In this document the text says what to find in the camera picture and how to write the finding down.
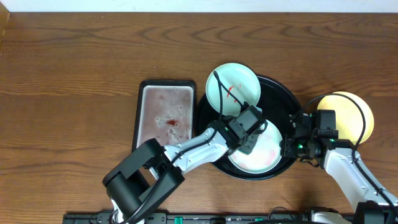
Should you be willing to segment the mint green plate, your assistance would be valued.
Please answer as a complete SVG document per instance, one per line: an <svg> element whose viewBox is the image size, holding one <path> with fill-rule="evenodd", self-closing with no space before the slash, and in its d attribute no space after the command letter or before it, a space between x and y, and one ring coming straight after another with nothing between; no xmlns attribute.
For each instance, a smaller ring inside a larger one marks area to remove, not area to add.
<svg viewBox="0 0 398 224"><path fill-rule="evenodd" d="M267 121L267 128L259 136L254 150L249 155L236 151L228 159L241 171L261 174L273 169L281 160L280 142L282 135L277 127Z"/></svg>
<svg viewBox="0 0 398 224"><path fill-rule="evenodd" d="M226 87L222 89L223 115L238 116L240 114L240 101L256 106L261 97L261 86L256 74L247 66L240 63L226 63L215 68L206 81L206 97L212 108L220 112L220 93L216 72L221 83Z"/></svg>

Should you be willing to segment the yellow plate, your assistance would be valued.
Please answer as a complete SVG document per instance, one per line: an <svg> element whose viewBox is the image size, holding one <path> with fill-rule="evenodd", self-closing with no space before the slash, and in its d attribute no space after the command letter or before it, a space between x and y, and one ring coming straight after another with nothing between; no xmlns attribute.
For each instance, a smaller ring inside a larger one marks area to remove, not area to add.
<svg viewBox="0 0 398 224"><path fill-rule="evenodd" d="M346 95L354 100L361 108L365 117L365 131L360 143L365 142L374 129L374 116L368 104L360 97L345 91L336 91L336 94ZM340 139L350 140L356 144L363 130L363 119L357 106L342 96L325 96L317 106L318 110L335 110L336 128Z"/></svg>

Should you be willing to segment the green and yellow sponge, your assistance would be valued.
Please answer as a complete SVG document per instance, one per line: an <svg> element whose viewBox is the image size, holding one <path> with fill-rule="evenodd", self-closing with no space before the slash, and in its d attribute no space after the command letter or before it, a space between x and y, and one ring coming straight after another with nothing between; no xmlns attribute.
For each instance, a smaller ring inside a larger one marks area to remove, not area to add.
<svg viewBox="0 0 398 224"><path fill-rule="evenodd" d="M251 134L247 141L238 149L240 152L242 152L243 154L247 154L249 155L250 153L252 153L257 140L258 140L258 134Z"/></svg>

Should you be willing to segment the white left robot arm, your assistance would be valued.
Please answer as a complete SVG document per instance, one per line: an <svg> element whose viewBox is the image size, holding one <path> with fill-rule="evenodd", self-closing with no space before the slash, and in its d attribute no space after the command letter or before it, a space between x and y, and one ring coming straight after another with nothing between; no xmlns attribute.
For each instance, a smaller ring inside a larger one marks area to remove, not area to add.
<svg viewBox="0 0 398 224"><path fill-rule="evenodd" d="M152 213L196 167L217 161L230 149L234 130L215 121L199 136L161 146L147 140L103 179L114 212L110 223L139 223Z"/></svg>

